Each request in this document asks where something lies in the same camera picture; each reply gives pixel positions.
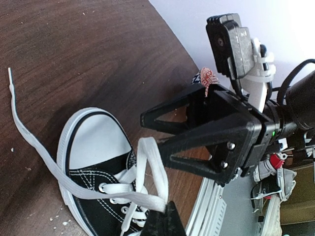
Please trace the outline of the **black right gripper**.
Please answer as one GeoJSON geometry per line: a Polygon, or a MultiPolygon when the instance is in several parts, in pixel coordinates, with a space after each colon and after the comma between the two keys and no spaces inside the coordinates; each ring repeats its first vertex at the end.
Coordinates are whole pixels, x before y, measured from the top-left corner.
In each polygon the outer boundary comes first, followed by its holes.
{"type": "Polygon", "coordinates": [[[224,186],[238,171],[242,177],[254,172],[276,124],[222,86],[205,91],[188,86],[144,111],[140,125],[170,135],[158,143],[166,167],[224,186]]]}

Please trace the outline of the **red patterned bowl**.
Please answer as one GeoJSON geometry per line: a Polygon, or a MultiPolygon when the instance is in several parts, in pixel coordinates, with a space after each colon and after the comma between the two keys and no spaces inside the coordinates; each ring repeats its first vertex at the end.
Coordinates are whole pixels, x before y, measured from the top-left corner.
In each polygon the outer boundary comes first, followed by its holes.
{"type": "Polygon", "coordinates": [[[213,84],[219,84],[217,76],[213,71],[207,67],[201,68],[201,70],[193,77],[192,84],[201,84],[205,87],[205,96],[208,96],[209,86],[213,84]]]}

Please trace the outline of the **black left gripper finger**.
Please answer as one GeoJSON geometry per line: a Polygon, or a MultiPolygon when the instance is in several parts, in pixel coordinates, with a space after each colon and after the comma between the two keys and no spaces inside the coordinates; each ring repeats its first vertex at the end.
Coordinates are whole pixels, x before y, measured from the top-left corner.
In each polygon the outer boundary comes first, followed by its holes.
{"type": "Polygon", "coordinates": [[[165,212],[151,210],[141,231],[141,236],[186,236],[178,210],[173,201],[170,201],[165,212]]]}

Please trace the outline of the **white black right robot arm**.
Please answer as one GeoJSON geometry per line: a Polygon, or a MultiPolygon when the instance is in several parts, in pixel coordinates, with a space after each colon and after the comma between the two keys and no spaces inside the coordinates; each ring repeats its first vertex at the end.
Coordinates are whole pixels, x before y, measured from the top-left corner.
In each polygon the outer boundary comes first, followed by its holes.
{"type": "Polygon", "coordinates": [[[264,155],[278,152],[277,140],[287,138],[295,150],[315,144],[315,75],[293,83],[310,63],[314,60],[296,66],[277,100],[269,100],[262,111],[219,84],[194,84],[142,113],[141,126],[170,134],[158,146],[164,166],[223,186],[238,169],[243,177],[250,175],[264,155]]]}

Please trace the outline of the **black white canvas sneaker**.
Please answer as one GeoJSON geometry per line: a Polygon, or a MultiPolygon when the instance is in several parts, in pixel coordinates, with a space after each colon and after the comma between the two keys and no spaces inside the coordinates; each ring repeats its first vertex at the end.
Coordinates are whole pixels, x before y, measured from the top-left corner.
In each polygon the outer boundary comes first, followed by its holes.
{"type": "Polygon", "coordinates": [[[139,236],[150,213],[165,213],[168,178],[153,137],[132,148],[118,120],[97,107],[83,108],[66,122],[56,158],[20,121],[14,123],[58,181],[64,203],[90,236],[139,236]]]}

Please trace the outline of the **front aluminium rail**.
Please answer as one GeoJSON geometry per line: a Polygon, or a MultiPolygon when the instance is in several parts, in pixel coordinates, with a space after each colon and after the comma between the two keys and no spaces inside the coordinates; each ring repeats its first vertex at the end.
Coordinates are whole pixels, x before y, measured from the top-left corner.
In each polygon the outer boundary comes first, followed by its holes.
{"type": "Polygon", "coordinates": [[[191,212],[188,236],[257,236],[258,213],[254,213],[250,191],[254,181],[239,177],[225,187],[204,178],[191,212]]]}

